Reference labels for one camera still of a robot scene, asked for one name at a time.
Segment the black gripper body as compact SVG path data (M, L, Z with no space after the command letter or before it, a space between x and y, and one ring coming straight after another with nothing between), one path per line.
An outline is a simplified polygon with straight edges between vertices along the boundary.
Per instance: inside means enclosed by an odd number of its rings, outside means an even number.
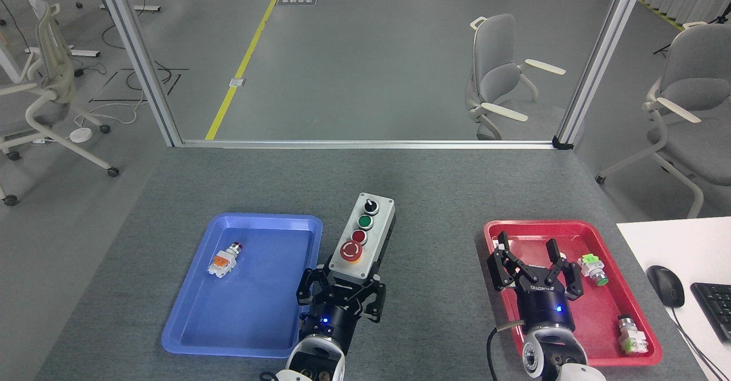
M576 326L562 286L517 286L515 295L524 332L542 327L562 327L574 332Z
M362 306L357 303L349 306L315 303L302 316L301 339L308 336L331 338L347 354L361 313Z

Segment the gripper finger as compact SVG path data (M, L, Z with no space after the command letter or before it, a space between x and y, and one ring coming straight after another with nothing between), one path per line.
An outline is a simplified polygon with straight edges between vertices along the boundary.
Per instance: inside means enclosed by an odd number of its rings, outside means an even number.
M337 309L335 284L329 267L306 268L296 290L298 305L308 306L309 314L334 314Z
M373 274L363 284L350 284L350 289L343 295L343 306L356 319L365 314L373 323L379 323L385 295L385 284L378 274Z
M551 268L544 279L546 285L558 287L558 276L562 272L565 280L565 296L569 300L577 300L583 296L583 284L580 277L580 269L576 262L570 262L563 256L558 248L556 239L546 242L546 249L551 261Z
M505 231L497 236L499 245L487 259L488 271L492 285L496 291L502 291L510 284L516 284L519 277L525 277L529 283L535 282L535 275L531 267L517 258L509 248L508 235Z

